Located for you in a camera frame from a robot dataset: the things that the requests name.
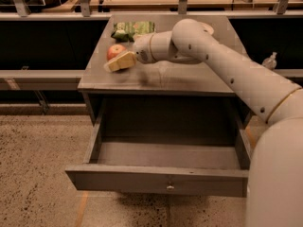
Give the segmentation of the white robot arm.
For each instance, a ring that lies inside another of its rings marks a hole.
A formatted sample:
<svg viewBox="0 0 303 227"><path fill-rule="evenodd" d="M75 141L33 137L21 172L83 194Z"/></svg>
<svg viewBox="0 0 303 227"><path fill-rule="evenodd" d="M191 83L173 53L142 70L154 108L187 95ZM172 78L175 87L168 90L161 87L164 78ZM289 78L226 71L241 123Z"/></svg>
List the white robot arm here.
<svg viewBox="0 0 303 227"><path fill-rule="evenodd" d="M303 227L303 89L219 43L201 22L134 39L142 63L202 61L269 128L253 150L245 227Z"/></svg>

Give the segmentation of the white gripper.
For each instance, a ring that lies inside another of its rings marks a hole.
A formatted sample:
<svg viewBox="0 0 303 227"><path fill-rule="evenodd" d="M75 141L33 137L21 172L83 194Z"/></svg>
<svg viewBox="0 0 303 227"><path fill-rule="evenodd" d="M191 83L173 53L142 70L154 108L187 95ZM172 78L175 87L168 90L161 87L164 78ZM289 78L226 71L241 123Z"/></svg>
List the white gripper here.
<svg viewBox="0 0 303 227"><path fill-rule="evenodd" d="M154 63L151 42L153 33L141 35L134 40L133 52L123 51L104 64L107 72L115 72L135 66L136 58L142 63Z"/></svg>

